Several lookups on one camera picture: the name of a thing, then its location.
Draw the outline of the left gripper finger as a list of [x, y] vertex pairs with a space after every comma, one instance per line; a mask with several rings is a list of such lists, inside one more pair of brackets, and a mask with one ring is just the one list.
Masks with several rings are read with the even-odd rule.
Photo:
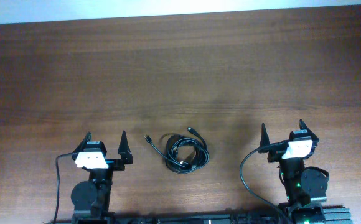
[[73, 151], [73, 155], [76, 156], [79, 152], [83, 152], [87, 142], [91, 141], [91, 132], [87, 132], [81, 143]]
[[133, 164], [133, 155], [129, 148], [126, 131], [122, 132], [118, 154], [121, 156], [121, 160], [124, 162], [124, 164]]

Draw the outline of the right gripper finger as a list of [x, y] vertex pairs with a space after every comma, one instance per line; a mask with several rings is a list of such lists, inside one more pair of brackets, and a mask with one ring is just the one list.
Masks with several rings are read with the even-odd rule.
[[299, 120], [299, 128], [300, 130], [306, 130], [307, 135], [310, 136], [314, 142], [319, 142], [319, 138], [308, 128], [302, 119]]
[[264, 123], [261, 125], [261, 139], [259, 145], [259, 153], [267, 153], [267, 147], [270, 145], [270, 140], [268, 136], [268, 132], [266, 130], [266, 126]]

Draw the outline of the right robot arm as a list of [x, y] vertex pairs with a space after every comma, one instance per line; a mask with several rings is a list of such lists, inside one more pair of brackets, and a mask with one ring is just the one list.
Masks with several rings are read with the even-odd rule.
[[282, 214], [293, 223], [324, 222], [321, 203], [327, 200], [328, 171], [306, 166], [319, 143], [319, 138], [299, 121], [299, 129], [289, 138], [270, 142], [265, 125], [261, 126], [258, 152], [266, 154], [269, 163], [278, 163], [279, 179], [284, 186], [287, 202], [279, 205]]

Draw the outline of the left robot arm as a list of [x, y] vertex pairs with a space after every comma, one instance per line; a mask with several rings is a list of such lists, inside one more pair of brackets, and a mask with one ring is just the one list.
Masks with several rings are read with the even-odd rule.
[[133, 163], [126, 132], [122, 132], [118, 147], [120, 158], [107, 159], [106, 154], [104, 143], [94, 141], [90, 132], [73, 151], [72, 159], [78, 168], [89, 173], [89, 178], [72, 190], [72, 223], [115, 222], [115, 216], [109, 212], [113, 173], [124, 171], [126, 165]]

